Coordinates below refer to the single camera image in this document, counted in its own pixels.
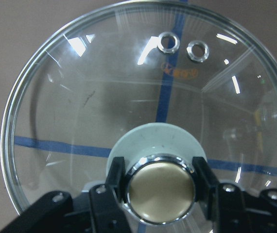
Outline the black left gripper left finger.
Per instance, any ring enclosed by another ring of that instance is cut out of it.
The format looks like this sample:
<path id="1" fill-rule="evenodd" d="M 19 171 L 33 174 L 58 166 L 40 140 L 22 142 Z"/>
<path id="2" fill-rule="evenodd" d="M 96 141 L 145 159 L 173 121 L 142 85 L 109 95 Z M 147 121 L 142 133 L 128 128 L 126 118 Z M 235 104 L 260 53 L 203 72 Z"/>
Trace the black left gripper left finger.
<path id="1" fill-rule="evenodd" d="M 120 207 L 124 174 L 124 158 L 115 157 L 104 184 L 97 184 L 76 198 L 65 191 L 48 192 L 1 232 L 129 233 L 128 220 Z"/>

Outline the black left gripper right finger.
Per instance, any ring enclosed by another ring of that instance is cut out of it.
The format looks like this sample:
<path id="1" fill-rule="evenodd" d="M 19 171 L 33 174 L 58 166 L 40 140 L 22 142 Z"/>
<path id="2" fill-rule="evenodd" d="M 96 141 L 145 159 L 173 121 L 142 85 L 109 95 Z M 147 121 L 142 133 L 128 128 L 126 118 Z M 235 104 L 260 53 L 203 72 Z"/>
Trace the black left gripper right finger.
<path id="1" fill-rule="evenodd" d="M 203 157 L 193 157 L 195 200 L 215 233 L 277 233 L 277 189 L 252 196 L 221 183 Z"/>

